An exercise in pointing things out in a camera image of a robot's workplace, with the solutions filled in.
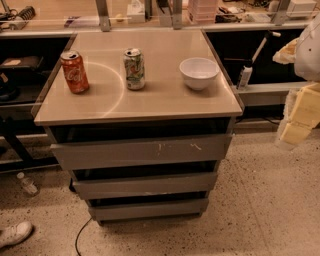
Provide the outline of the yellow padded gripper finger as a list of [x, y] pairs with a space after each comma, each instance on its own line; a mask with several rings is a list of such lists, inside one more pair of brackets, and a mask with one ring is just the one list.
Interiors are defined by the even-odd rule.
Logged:
[[320, 123], [320, 83], [289, 91], [277, 130], [276, 145], [292, 150]]

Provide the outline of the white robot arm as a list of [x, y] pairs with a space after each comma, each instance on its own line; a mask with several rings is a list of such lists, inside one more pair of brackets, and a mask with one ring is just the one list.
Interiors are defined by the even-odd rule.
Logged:
[[276, 145], [292, 150], [320, 123], [320, 14], [300, 36], [273, 56], [280, 64], [294, 64], [294, 72], [308, 85], [289, 91], [283, 119], [277, 130]]

